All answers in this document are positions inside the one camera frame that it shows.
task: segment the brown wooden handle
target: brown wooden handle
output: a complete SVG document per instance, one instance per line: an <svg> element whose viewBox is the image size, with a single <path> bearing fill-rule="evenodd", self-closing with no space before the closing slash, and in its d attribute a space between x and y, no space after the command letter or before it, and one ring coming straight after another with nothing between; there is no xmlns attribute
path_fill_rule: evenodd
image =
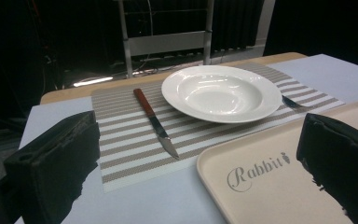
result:
<svg viewBox="0 0 358 224"><path fill-rule="evenodd" d="M141 89L133 90L133 94L135 94L136 99L138 99L139 104L141 104L141 106L144 108L144 111L148 117L156 116L152 106L150 106L149 102L147 102L147 99Z"/></svg>

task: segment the striped placemat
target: striped placemat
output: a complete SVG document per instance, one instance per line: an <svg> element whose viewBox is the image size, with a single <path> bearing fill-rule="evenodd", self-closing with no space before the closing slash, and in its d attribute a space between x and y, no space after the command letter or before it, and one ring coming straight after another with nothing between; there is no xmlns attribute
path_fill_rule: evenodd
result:
<svg viewBox="0 0 358 224"><path fill-rule="evenodd" d="M286 74L257 63L237 66L272 81L282 94L303 105L315 105L308 112L319 113L343 103L323 92L302 85ZM104 192L140 183L196 164L205 148L299 119L296 112L281 105L272 115L249 123L221 124L194 119L174 109L161 93L162 81L125 86L92 93L92 105L100 125L100 168ZM153 128L133 95L141 88L176 147L181 160L161 146Z"/></svg>

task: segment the tray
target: tray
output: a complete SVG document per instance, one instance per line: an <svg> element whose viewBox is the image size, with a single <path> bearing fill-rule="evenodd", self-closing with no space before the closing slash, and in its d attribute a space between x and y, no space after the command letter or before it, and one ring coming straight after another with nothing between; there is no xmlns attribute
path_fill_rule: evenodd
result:
<svg viewBox="0 0 358 224"><path fill-rule="evenodd" d="M358 129L358 103L321 113ZM296 160L303 119L203 151L197 170L229 223L352 223Z"/></svg>

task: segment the white tablecloth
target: white tablecloth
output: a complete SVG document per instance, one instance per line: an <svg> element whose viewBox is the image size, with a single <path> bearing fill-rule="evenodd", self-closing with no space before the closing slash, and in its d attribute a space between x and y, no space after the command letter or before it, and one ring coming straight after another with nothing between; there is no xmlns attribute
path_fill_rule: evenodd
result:
<svg viewBox="0 0 358 224"><path fill-rule="evenodd" d="M316 55L269 67L345 103L358 102L355 64ZM90 97L35 106L21 147L61 119L91 109ZM192 166L108 193L103 193L101 171L96 168L63 223L225 223L225 220Z"/></svg>

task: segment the silverware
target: silverware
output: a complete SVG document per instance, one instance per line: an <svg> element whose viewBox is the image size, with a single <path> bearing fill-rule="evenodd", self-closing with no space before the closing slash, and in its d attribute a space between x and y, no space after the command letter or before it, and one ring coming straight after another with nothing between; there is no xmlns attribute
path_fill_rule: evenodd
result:
<svg viewBox="0 0 358 224"><path fill-rule="evenodd" d="M153 128L157 134L159 142L162 144L164 149L174 158L180 160L178 153L176 152L175 147L171 142L171 138L167 135L161 123L158 121L155 112L153 111L152 106L147 102L147 99L141 89L133 90L135 97L138 99L139 104L141 104L144 109L147 117L153 125Z"/></svg>
<svg viewBox="0 0 358 224"><path fill-rule="evenodd" d="M292 101L291 99L287 98L286 96L282 95L282 102L289 106L292 109L312 109L315 108L315 106L306 106L306 105L300 105L294 101Z"/></svg>

